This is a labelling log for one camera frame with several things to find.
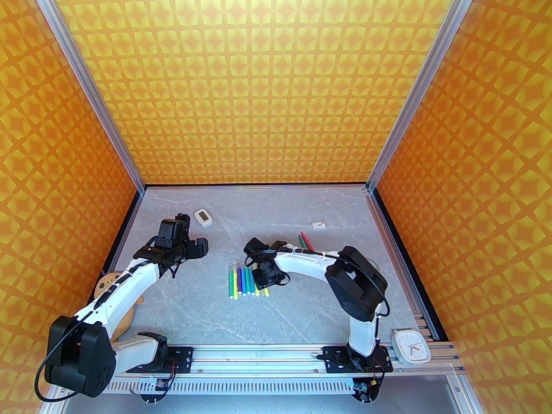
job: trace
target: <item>black wire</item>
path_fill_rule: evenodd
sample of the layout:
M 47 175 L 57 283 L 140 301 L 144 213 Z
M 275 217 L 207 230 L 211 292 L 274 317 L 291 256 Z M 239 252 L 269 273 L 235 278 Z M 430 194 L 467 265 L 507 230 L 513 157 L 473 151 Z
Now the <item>black wire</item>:
M 379 330 L 379 317 L 376 317 L 376 329 L 374 331 L 374 337 L 378 341 L 378 330 Z
M 285 284 L 280 284 L 280 282 L 278 282 L 278 284 L 276 284 L 276 285 L 284 286 L 284 285 L 287 285 L 287 284 L 289 284 L 289 283 L 291 282 L 292 279 L 289 277 L 289 274 L 287 274 L 286 272 L 282 272 L 282 273 L 284 274 L 284 276 L 285 276 L 286 278 L 288 278 L 288 281 L 287 281 Z
M 75 325 L 73 325 L 73 327 L 71 329 L 69 329 L 69 331 L 67 331 L 67 333 L 65 333 L 63 335 L 63 337 L 60 339 L 60 341 L 58 343 L 56 343 L 55 347 L 53 347 L 49 353 L 46 355 L 46 357 L 44 358 L 44 360 L 42 361 L 42 363 L 40 364 L 40 366 L 38 367 L 38 371 L 36 371 L 36 377 L 35 377 L 35 394 L 36 394 L 36 397 L 38 397 L 42 402 L 61 402 L 62 400 L 67 400 L 68 398 L 71 398 L 75 395 L 77 395 L 78 393 L 77 392 L 74 392 L 73 394 L 69 394 L 67 396 L 64 396 L 64 397 L 61 397 L 61 398 L 46 398 L 44 397 L 42 394 L 40 394 L 40 390 L 38 388 L 38 381 L 40 380 L 40 371 L 43 370 L 44 366 L 46 365 L 46 362 L 48 361 L 48 359 L 51 357 L 51 355 L 53 354 L 53 352 L 59 348 L 59 346 L 61 345 L 61 343 L 63 343 L 63 341 L 65 339 L 67 339 L 67 337 L 73 333 L 73 331 L 75 331 L 75 329 L 81 325 L 81 323 L 83 323 L 85 321 L 85 319 L 90 316 L 91 314 L 93 313 L 93 311 L 89 312 L 85 317 L 83 317 L 81 320 L 79 320 Z
M 255 264 L 255 261 L 253 260 L 253 258 L 250 255 L 247 255 L 245 260 L 243 261 L 243 265 L 245 265 L 246 267 L 250 267 L 253 264 Z
M 174 379 L 176 378 L 176 363 L 172 359 L 171 359 L 171 363 L 172 363 L 171 375 L 169 376 L 169 379 L 168 379 L 171 382 L 167 385 L 167 389 L 163 393 L 163 397 L 167 395 L 167 393 L 171 389 L 172 384 L 174 383 Z
M 173 279 L 176 277 L 176 272 L 178 271 L 178 267 L 186 261 L 187 261 L 187 259 L 179 260 L 178 262 L 173 264 L 173 267 L 175 267 L 174 270 L 171 267 L 167 267 L 167 269 L 171 272 L 171 274 L 173 276 Z
M 312 252 L 312 254 L 317 254 L 319 256 L 326 256 L 327 258 L 332 258 L 332 259 L 337 259 L 337 260 L 341 260 L 342 262 L 345 262 L 345 264 L 349 264 L 350 266 L 353 267 L 353 270 L 355 271 L 360 271 L 364 276 L 365 278 L 367 278 L 367 280 L 369 280 L 371 282 L 371 284 L 374 286 L 374 288 L 376 288 L 377 292 L 379 293 L 379 295 L 381 296 L 381 298 L 383 299 L 383 302 L 385 302 L 385 306 L 387 307 L 387 311 L 383 314 L 383 313 L 377 313 L 376 314 L 376 317 L 378 316 L 381 316 L 381 317 L 387 317 L 391 314 L 391 308 L 389 306 L 389 302 L 387 302 L 387 299 L 385 298 L 385 295 L 384 293 L 381 291 L 381 289 L 378 287 L 378 285 L 376 284 L 376 282 L 374 282 L 374 280 L 370 277 L 369 274 L 367 274 L 367 272 L 365 272 L 363 269 L 361 269 L 357 264 L 355 264 L 354 262 L 349 262 L 348 260 L 345 260 L 343 258 L 340 258 L 338 256 L 333 256 L 331 254 L 322 254 L 322 253 L 317 253 L 317 252 L 314 252 L 313 250 L 309 250 L 310 252 Z

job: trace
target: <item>small white timer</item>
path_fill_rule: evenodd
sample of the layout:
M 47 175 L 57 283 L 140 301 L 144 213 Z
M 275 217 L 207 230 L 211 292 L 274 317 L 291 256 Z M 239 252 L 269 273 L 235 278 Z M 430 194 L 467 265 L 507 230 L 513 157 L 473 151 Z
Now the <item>small white timer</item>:
M 417 365 L 429 362 L 430 349 L 426 340 L 415 329 L 399 329 L 391 337 L 391 344 L 397 359 L 405 365 Z
M 197 210 L 194 215 L 203 228 L 209 227 L 213 223 L 213 218 L 205 209 Z

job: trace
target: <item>gray marble floor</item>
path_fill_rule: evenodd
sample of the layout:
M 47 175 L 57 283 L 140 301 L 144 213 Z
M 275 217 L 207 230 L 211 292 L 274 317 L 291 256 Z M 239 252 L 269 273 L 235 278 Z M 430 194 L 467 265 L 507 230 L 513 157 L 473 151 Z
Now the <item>gray marble floor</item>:
M 213 216 L 206 229 L 193 217 L 202 207 Z M 416 328 L 360 185 L 148 188 L 116 270 L 126 268 L 132 254 L 157 234 L 160 221 L 176 213 L 191 216 L 190 237 L 206 237 L 209 254 L 182 264 L 175 279 L 166 274 L 150 287 L 121 339 L 148 330 L 166 335 L 169 343 L 347 342 L 348 316 L 320 280 L 291 274 L 290 284 L 271 287 L 268 298 L 228 297 L 229 264 L 243 260 L 251 237 L 299 245 L 301 231 L 315 249 L 350 245 L 379 265 L 391 305 L 380 325 L 383 341 L 392 329 Z M 313 230 L 312 221 L 325 221 L 327 229 Z

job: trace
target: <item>metal bracket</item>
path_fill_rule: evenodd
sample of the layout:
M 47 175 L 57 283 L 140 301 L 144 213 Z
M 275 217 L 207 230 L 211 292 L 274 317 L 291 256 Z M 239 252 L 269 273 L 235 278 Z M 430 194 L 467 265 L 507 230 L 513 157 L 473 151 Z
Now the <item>metal bracket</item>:
M 167 359 L 174 360 L 177 374 L 190 374 L 194 349 L 192 347 L 168 347 Z M 167 366 L 162 371 L 152 371 L 148 364 L 139 365 L 126 371 L 128 374 L 170 374 L 171 367 Z
M 363 362 L 369 364 L 362 369 L 358 369 L 358 361 L 347 351 L 347 347 L 323 347 L 322 354 L 317 359 L 323 360 L 328 374 L 341 373 L 391 373 L 393 365 L 387 348 L 379 345 L 370 357 L 363 358 Z

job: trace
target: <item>yellow geometric wallpaper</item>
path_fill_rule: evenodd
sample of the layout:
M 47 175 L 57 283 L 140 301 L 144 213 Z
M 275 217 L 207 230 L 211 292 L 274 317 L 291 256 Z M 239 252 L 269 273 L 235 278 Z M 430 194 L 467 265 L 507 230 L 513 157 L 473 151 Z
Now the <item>yellow geometric wallpaper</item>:
M 451 0 L 57 0 L 146 183 L 366 181 Z
M 489 413 L 552 412 L 552 0 L 475 0 L 378 185 Z
M 0 0 L 0 38 L 0 411 L 31 413 L 49 326 L 86 303 L 135 188 L 35 0 Z

